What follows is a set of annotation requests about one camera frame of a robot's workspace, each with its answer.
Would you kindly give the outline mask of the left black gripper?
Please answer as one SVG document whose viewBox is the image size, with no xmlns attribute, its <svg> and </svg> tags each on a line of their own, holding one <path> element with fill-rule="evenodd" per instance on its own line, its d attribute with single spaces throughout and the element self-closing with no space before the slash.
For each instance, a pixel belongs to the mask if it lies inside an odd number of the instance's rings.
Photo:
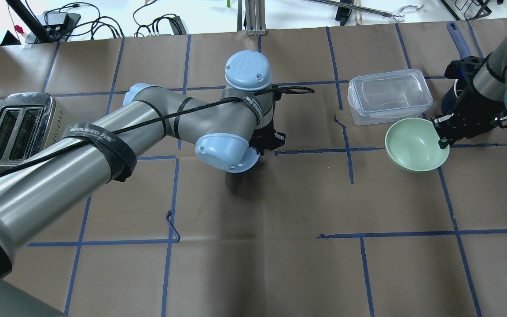
<svg viewBox="0 0 507 317">
<path fill-rule="evenodd" d="M 276 131 L 274 117 L 262 128 L 255 129 L 249 140 L 249 146 L 257 155 L 264 156 L 265 151 L 274 151 L 284 146 L 286 134 Z"/>
</svg>

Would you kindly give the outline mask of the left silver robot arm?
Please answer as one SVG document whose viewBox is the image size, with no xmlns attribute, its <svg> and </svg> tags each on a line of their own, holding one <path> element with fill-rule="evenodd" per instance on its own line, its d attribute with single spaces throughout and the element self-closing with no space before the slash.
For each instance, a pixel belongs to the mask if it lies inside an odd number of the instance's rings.
<svg viewBox="0 0 507 317">
<path fill-rule="evenodd" d="M 166 136 L 193 143 L 200 160 L 229 173 L 252 168 L 265 150 L 283 145 L 273 128 L 277 93 L 269 60 L 236 52 L 224 73 L 227 86 L 213 103 L 135 84 L 119 110 L 66 127 L 53 146 L 0 172 L 0 317 L 64 315 L 4 281 L 16 252 L 102 185 L 126 181 L 137 157 Z"/>
</svg>

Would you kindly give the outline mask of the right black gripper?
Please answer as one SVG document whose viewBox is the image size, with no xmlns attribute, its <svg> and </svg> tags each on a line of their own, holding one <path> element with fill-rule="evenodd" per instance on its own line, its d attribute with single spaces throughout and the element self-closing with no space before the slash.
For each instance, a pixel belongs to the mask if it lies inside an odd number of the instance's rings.
<svg viewBox="0 0 507 317">
<path fill-rule="evenodd" d="M 502 102 L 485 98 L 474 89 L 465 88 L 449 114 L 431 118 L 439 136 L 441 150 L 463 138 L 471 139 L 494 128 L 507 128 L 507 110 Z"/>
</svg>

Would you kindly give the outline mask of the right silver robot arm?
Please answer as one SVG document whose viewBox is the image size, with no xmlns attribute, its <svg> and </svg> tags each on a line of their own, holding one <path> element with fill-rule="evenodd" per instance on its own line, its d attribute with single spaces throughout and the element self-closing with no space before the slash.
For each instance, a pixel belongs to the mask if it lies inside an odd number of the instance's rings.
<svg viewBox="0 0 507 317">
<path fill-rule="evenodd" d="M 431 119 L 439 148 L 507 128 L 507 36 L 485 58 L 453 60 L 444 76 L 455 83 L 442 99 L 442 114 Z"/>
</svg>

